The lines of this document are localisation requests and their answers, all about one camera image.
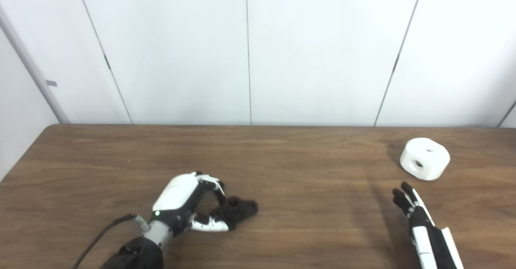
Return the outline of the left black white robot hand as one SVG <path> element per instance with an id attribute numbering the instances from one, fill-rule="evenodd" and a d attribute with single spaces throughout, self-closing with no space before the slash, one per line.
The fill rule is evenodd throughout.
<path id="1" fill-rule="evenodd" d="M 221 219 L 196 212 L 207 191 L 214 192 L 219 205 L 224 205 L 224 184 L 218 178 L 199 171 L 174 177 L 153 204 L 151 223 L 164 224 L 172 237 L 184 234 L 188 230 L 233 230 L 232 225 Z"/>

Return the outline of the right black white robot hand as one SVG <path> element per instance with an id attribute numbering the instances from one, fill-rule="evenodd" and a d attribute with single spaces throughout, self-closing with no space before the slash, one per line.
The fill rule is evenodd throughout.
<path id="1" fill-rule="evenodd" d="M 449 228 L 438 228 L 419 193 L 407 182 L 392 191 L 393 203 L 408 220 L 408 231 L 421 269 L 462 269 Z"/>

